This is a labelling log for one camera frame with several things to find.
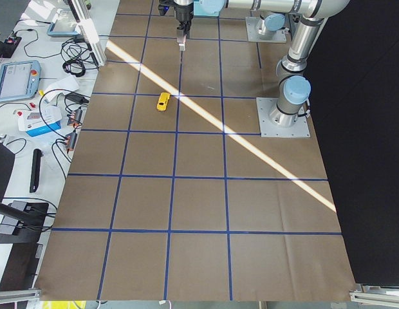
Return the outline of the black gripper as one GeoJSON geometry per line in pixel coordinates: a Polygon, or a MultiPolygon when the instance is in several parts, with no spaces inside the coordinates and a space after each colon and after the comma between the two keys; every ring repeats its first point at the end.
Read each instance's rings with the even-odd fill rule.
{"type": "Polygon", "coordinates": [[[194,1],[193,0],[174,0],[175,17],[179,22],[176,30],[176,38],[179,46],[179,51],[186,50],[186,42],[188,39],[187,32],[191,28],[192,20],[194,18],[194,1]]]}

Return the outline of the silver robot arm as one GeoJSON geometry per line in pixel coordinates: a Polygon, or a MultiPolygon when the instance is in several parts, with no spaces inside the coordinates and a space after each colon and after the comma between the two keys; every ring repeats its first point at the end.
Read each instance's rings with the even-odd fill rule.
{"type": "Polygon", "coordinates": [[[286,42],[285,26],[287,11],[278,8],[263,8],[261,1],[160,1],[158,11],[164,16],[169,8],[179,22],[176,40],[181,52],[185,51],[186,40],[195,16],[217,17],[226,8],[258,11],[257,16],[245,18],[246,32],[250,42],[286,42]]]}
{"type": "Polygon", "coordinates": [[[302,74],[307,58],[325,19],[341,12],[348,1],[200,1],[208,14],[224,8],[261,10],[275,13],[299,14],[300,21],[291,46],[277,65],[279,98],[268,113],[270,121],[279,127],[293,126],[301,106],[310,96],[311,86],[302,74]]]}

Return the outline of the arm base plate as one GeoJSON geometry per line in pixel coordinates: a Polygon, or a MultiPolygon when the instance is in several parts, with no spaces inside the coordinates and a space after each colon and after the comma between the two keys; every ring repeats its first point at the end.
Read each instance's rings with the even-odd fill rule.
{"type": "Polygon", "coordinates": [[[249,42],[285,43],[285,16],[273,14],[265,17],[246,17],[246,31],[249,42]]]}
{"type": "Polygon", "coordinates": [[[263,138],[309,138],[306,117],[286,115],[277,108],[278,98],[257,97],[259,128],[263,138]]]}

